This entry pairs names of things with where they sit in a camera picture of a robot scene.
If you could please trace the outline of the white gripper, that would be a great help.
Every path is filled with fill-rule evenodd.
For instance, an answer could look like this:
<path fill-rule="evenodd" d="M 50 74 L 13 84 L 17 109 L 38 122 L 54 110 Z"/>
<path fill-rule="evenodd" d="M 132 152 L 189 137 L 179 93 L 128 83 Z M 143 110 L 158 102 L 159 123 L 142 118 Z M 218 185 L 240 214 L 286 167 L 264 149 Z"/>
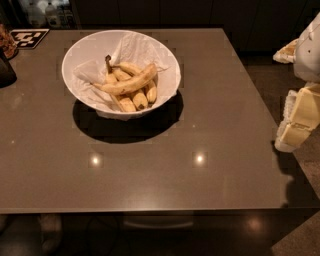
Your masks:
<path fill-rule="evenodd" d="M 290 90 L 277 130 L 275 148 L 291 153 L 298 149 L 320 124 L 320 13 L 301 33 L 273 55 L 282 64 L 293 63 L 295 76 L 307 83 L 298 92 Z"/>

